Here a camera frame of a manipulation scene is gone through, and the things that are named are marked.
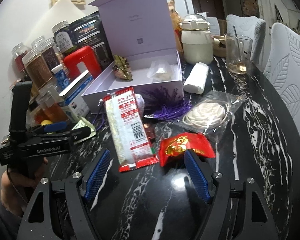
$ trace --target purple gift box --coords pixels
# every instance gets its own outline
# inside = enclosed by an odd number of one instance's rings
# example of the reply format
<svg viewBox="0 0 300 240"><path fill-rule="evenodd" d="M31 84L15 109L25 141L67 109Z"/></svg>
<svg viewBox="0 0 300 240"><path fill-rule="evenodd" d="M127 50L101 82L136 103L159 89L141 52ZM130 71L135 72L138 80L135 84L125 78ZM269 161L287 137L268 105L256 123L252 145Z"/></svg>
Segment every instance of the purple gift box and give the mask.
<svg viewBox="0 0 300 240"><path fill-rule="evenodd" d="M87 88L82 97L90 111L98 111L98 102L108 93L133 86L136 93L164 87L170 93L178 89L183 96L181 64L167 0L95 0L104 30L114 55L127 58L132 81L114 76L111 63ZM151 63L162 59L173 65L174 78L158 82L147 78Z"/></svg>

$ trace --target white ceramic jar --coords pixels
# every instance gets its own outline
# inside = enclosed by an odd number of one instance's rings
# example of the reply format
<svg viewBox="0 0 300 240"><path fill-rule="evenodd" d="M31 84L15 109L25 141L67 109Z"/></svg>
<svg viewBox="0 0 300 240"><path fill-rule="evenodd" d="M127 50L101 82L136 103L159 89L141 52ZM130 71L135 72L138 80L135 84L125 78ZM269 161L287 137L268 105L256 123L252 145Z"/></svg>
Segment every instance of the white ceramic jar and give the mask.
<svg viewBox="0 0 300 240"><path fill-rule="evenodd" d="M194 65L198 62L209 64L213 60L213 36L210 24L199 14L187 15L180 23L181 42L186 62Z"/></svg>

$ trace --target small red bottle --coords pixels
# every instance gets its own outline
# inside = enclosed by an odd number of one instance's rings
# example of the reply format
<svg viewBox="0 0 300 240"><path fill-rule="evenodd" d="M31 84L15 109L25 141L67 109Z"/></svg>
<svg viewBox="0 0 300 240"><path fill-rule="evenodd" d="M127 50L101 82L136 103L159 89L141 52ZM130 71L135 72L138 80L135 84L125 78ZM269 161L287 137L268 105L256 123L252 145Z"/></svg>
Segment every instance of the small red bottle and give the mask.
<svg viewBox="0 0 300 240"><path fill-rule="evenodd" d="M89 70L95 79L102 72L99 62L90 46L85 46L66 56L63 60L69 70L71 80L76 79L85 70Z"/></svg>

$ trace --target doorway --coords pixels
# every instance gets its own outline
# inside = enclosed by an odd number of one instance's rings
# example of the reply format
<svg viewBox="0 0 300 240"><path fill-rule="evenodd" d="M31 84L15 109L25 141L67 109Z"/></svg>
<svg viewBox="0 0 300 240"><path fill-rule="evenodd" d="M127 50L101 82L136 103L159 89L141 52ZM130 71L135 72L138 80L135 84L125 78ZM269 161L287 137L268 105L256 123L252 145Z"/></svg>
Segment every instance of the doorway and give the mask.
<svg viewBox="0 0 300 240"><path fill-rule="evenodd" d="M192 3L195 13L207 12L207 17L226 19L222 0L192 0Z"/></svg>

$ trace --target yellow ball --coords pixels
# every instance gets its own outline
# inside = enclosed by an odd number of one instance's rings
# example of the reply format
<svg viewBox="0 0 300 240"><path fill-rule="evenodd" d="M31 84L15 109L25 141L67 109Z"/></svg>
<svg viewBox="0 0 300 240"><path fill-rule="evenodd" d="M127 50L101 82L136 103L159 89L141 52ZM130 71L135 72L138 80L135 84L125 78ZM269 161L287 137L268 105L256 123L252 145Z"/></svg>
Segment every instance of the yellow ball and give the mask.
<svg viewBox="0 0 300 240"><path fill-rule="evenodd" d="M50 120L43 120L41 122L41 125L46 125L46 124L52 124L53 122L51 122Z"/></svg>

